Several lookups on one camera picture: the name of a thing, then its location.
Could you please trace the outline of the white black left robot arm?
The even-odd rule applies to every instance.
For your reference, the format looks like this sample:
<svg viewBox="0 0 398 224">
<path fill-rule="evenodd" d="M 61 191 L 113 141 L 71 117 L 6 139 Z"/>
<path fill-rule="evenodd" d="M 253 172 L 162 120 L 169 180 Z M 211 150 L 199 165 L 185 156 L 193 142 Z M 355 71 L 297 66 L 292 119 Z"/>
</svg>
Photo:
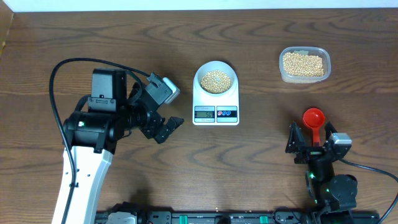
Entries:
<svg viewBox="0 0 398 224">
<path fill-rule="evenodd" d="M 168 78 L 152 73 L 148 84 L 139 78 L 127 92 L 124 69 L 96 68 L 91 94 L 82 97 L 62 125 L 66 135 L 63 176 L 53 223 L 94 223 L 106 173 L 119 140 L 133 129 L 162 144 L 184 120 L 158 114 L 180 90 Z"/>
</svg>

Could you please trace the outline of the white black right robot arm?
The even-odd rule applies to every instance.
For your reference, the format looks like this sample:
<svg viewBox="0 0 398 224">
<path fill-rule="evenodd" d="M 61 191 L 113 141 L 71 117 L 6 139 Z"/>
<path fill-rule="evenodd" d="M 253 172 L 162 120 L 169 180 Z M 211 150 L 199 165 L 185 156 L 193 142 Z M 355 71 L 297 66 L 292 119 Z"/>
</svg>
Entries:
<svg viewBox="0 0 398 224">
<path fill-rule="evenodd" d="M 345 157 L 352 139 L 339 133 L 331 123 L 325 126 L 326 141 L 322 146 L 308 146 L 297 123 L 290 125 L 286 153 L 295 154 L 296 164 L 308 165 L 305 174 L 307 190 L 317 207 L 307 215 L 307 221 L 321 223 L 322 216 L 345 212 L 356 207 L 358 181 L 352 175 L 336 175 L 333 163 Z"/>
</svg>

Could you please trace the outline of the red measuring scoop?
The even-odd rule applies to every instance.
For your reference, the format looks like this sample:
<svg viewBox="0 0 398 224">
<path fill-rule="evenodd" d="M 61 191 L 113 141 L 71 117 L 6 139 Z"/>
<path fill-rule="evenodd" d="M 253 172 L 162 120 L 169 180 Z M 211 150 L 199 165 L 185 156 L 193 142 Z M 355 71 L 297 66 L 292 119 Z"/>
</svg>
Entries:
<svg viewBox="0 0 398 224">
<path fill-rule="evenodd" d="M 325 115 L 318 108 L 310 108 L 303 114 L 304 125 L 312 130 L 313 146 L 320 145 L 320 128 L 325 122 Z"/>
</svg>

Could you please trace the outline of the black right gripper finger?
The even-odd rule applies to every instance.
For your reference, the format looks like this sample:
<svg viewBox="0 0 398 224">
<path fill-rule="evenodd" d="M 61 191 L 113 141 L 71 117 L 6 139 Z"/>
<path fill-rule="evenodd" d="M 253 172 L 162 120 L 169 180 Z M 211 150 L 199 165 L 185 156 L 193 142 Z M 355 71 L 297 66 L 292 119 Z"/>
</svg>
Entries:
<svg viewBox="0 0 398 224">
<path fill-rule="evenodd" d="M 305 138 L 301 128 L 296 122 L 290 125 L 289 139 L 285 148 L 286 153 L 299 153 L 306 146 Z"/>
<path fill-rule="evenodd" d="M 329 121 L 325 125 L 325 136 L 330 137 L 333 133 L 337 133 L 337 130 L 335 127 L 332 125 L 332 123 Z"/>
</svg>

